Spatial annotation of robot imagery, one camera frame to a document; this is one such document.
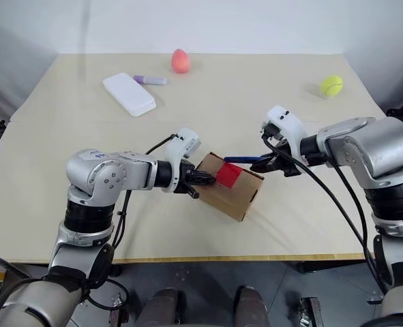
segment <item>beige tabletop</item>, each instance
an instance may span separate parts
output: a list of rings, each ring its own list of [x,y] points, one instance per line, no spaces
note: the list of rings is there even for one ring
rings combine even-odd
[[[169,54],[61,54],[12,117],[0,141],[0,256],[47,262],[64,218],[65,163],[76,151],[145,152],[181,127],[197,132],[197,164],[218,155],[267,152],[260,125],[279,104],[294,112],[309,134],[353,116],[382,117],[342,55],[191,54],[188,74],[171,72]],[[130,116],[102,80],[130,75],[167,77],[146,86],[157,108]],[[333,99],[318,94],[321,80],[341,75]],[[161,159],[163,152],[154,153]],[[373,236],[370,208],[348,169]],[[359,226],[353,201],[333,170],[316,169]],[[176,260],[324,260],[362,258],[361,246],[337,208],[308,176],[265,174],[243,222],[189,196],[136,191],[116,262]],[[117,208],[121,207],[122,197]]]

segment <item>purple marker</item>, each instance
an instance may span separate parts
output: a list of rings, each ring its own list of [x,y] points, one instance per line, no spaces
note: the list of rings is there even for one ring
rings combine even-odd
[[[163,77],[146,77],[141,75],[135,75],[133,79],[139,84],[165,85],[166,82],[168,82],[167,79]]]

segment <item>cardboard box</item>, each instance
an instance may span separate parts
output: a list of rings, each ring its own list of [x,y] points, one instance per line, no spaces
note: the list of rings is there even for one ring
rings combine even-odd
[[[218,172],[223,165],[222,158],[210,152],[198,165],[197,169],[218,177]],[[234,181],[234,183],[231,184],[233,186],[230,183],[225,183],[231,187],[222,185],[218,181],[213,185],[194,187],[200,193],[202,201],[214,206],[237,221],[242,221],[262,185],[263,177],[245,169],[242,169],[236,177],[236,179],[232,177],[232,182]]]

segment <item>pink egg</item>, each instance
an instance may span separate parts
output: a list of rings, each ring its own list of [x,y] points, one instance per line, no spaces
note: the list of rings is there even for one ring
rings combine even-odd
[[[171,66],[176,73],[187,73],[190,69],[190,59],[182,49],[176,49],[171,59]]]

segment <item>white wall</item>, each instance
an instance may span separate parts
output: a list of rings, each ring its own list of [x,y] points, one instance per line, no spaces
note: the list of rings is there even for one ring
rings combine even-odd
[[[0,88],[9,93],[12,80],[17,84],[24,66],[29,69],[20,92],[8,95],[15,104],[56,52],[175,48],[343,52],[378,104],[403,102],[403,0],[0,0],[0,31],[5,76]],[[6,45],[6,35],[20,41]],[[26,50],[17,56],[19,43]],[[27,57],[33,51],[31,61]],[[3,65],[11,58],[16,61],[5,73]]]

